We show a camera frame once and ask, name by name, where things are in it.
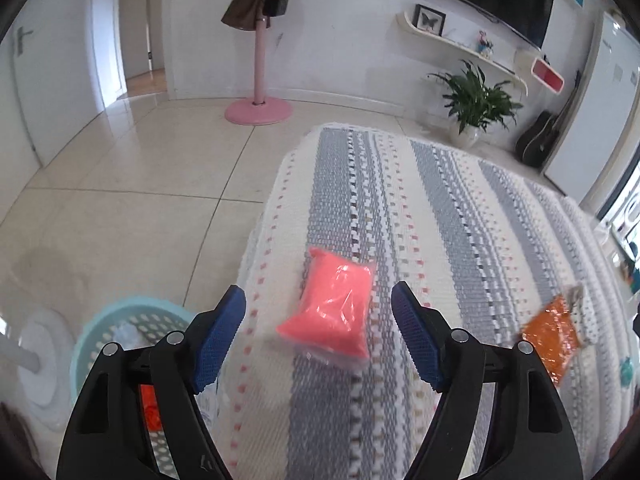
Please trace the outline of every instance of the orange bag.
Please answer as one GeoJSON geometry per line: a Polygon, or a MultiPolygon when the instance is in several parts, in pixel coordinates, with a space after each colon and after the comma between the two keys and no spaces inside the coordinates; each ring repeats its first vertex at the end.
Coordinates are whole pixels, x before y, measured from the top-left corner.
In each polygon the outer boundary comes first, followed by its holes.
{"type": "Polygon", "coordinates": [[[557,388],[572,354],[580,347],[571,313],[562,295],[556,296],[540,314],[527,323],[522,330],[522,338],[535,346],[557,388]]]}

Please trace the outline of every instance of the green leaves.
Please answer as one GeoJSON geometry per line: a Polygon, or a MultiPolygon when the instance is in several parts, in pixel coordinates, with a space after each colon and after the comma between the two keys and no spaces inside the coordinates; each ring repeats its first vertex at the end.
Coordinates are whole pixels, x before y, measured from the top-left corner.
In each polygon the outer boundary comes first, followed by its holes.
{"type": "Polygon", "coordinates": [[[484,72],[479,66],[462,60],[466,70],[463,75],[450,73],[431,74],[444,81],[450,93],[443,97],[449,101],[445,108],[450,108],[449,117],[456,115],[460,122],[460,131],[470,124],[486,131],[491,123],[500,123],[505,129],[505,117],[515,121],[515,111],[522,108],[520,103],[511,101],[511,97],[502,87],[510,81],[501,81],[493,87],[486,86],[484,72]]]}

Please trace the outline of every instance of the plastic bag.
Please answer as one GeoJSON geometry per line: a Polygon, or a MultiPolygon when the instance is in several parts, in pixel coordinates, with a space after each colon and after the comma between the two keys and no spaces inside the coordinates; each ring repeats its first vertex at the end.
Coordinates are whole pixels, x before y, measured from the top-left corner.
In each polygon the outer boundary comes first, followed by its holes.
{"type": "Polygon", "coordinates": [[[557,296],[523,329],[522,338],[536,348],[556,388],[572,354],[580,347],[564,296],[557,296]]]}
{"type": "Polygon", "coordinates": [[[120,343],[122,349],[135,350],[136,348],[146,348],[153,346],[144,335],[134,325],[123,321],[113,331],[113,340],[120,343]]]}
{"type": "Polygon", "coordinates": [[[220,411],[218,407],[218,382],[213,384],[207,384],[204,391],[196,395],[196,404],[200,410],[202,421],[209,430],[209,433],[213,431],[213,425],[218,418],[220,411]]]}
{"type": "Polygon", "coordinates": [[[375,264],[360,265],[311,247],[300,312],[277,327],[286,340],[328,364],[362,369],[369,360],[366,322],[375,264]]]}
{"type": "Polygon", "coordinates": [[[150,384],[140,384],[140,395],[142,396],[142,409],[145,413],[146,428],[149,431],[162,431],[155,388],[150,384]]]}

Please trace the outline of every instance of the baseboard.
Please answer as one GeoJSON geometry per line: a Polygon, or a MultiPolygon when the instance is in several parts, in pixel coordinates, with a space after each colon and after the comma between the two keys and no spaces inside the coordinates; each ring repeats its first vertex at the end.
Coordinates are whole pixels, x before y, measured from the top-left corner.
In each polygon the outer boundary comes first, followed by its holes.
{"type": "MultiPolygon", "coordinates": [[[[177,99],[218,99],[218,98],[241,98],[252,95],[252,90],[224,88],[210,94],[197,92],[177,91],[177,99]]],[[[368,99],[366,97],[354,97],[350,95],[334,94],[331,92],[316,92],[313,90],[302,90],[295,88],[269,88],[267,95],[286,99],[288,101],[302,101],[307,103],[318,103],[323,105],[345,106],[357,108],[368,112],[403,117],[405,108],[401,105],[368,99]]]]}
{"type": "MultiPolygon", "coordinates": [[[[377,101],[365,97],[355,97],[344,94],[334,94],[331,92],[317,92],[313,90],[291,89],[291,88],[271,88],[267,90],[267,94],[280,99],[289,101],[302,101],[307,103],[318,103],[324,105],[345,106],[348,108],[357,108],[367,112],[377,112],[379,114],[393,115],[404,119],[416,121],[424,126],[448,129],[451,119],[441,117],[417,110],[414,108],[406,108],[402,105],[377,101]]],[[[223,88],[211,94],[200,94],[196,92],[177,91],[175,96],[169,93],[169,99],[220,99],[220,98],[242,98],[252,95],[252,90],[239,90],[237,88],[223,88]]],[[[482,140],[489,144],[493,144],[501,149],[513,151],[513,147],[505,142],[500,142],[496,135],[482,136],[482,140]]]]}
{"type": "Polygon", "coordinates": [[[126,89],[126,88],[123,88],[122,86],[120,86],[120,88],[118,88],[118,89],[114,92],[114,94],[116,95],[116,101],[117,101],[118,99],[120,99],[120,98],[121,98],[124,94],[126,94],[126,93],[127,93],[127,89],[126,89]]]}
{"type": "Polygon", "coordinates": [[[355,97],[344,94],[334,94],[331,92],[317,92],[313,90],[288,88],[270,89],[269,94],[274,97],[290,101],[304,101],[309,103],[320,103],[323,105],[345,106],[348,108],[357,108],[358,110],[377,112],[379,114],[393,115],[397,117],[404,116],[403,106],[384,101],[377,101],[366,97],[355,97]]]}

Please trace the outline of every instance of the red object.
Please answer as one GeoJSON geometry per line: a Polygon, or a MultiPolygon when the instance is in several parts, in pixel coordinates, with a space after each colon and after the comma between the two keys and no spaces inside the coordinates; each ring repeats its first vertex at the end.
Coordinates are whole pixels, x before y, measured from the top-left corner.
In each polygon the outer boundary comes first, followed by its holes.
{"type": "Polygon", "coordinates": [[[374,269],[311,247],[300,313],[277,327],[295,343],[367,360],[365,323],[374,269]]]}
{"type": "Polygon", "coordinates": [[[149,384],[140,385],[142,396],[142,407],[145,410],[146,428],[148,431],[162,431],[160,412],[158,411],[158,401],[156,391],[149,384]]]}
{"type": "Polygon", "coordinates": [[[557,388],[572,355],[580,346],[564,297],[556,296],[542,312],[529,321],[522,331],[522,338],[535,346],[557,388]]]}
{"type": "Polygon", "coordinates": [[[533,64],[532,72],[540,80],[544,81],[551,89],[559,94],[564,88],[564,80],[544,61],[537,59],[533,64]]]}

